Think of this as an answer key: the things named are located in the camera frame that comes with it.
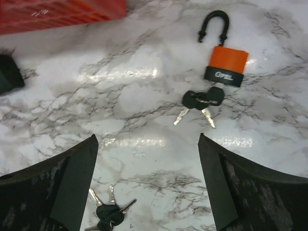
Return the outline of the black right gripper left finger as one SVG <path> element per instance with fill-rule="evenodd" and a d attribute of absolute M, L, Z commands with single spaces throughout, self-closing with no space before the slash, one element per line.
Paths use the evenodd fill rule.
<path fill-rule="evenodd" d="M 98 154 L 90 136 L 67 151 L 0 178 L 2 231 L 78 231 Z"/>

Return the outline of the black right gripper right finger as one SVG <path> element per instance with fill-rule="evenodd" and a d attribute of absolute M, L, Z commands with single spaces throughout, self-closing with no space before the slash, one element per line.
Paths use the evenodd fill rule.
<path fill-rule="evenodd" d="M 204 134 L 198 142 L 218 231 L 306 231 L 308 180 L 237 155 Z"/>

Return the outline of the orange black Opel padlock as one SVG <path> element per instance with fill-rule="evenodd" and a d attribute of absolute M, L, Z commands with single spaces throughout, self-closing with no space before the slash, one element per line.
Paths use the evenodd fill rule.
<path fill-rule="evenodd" d="M 221 18 L 224 26 L 219 36 L 219 44 L 213 48 L 209 64 L 205 68 L 204 79 L 239 88 L 244 78 L 243 72 L 248 59 L 248 53 L 224 46 L 230 25 L 229 17 L 224 11 L 215 10 L 205 17 L 198 32 L 198 42 L 203 42 L 203 38 L 206 36 L 207 25 L 214 17 Z"/>

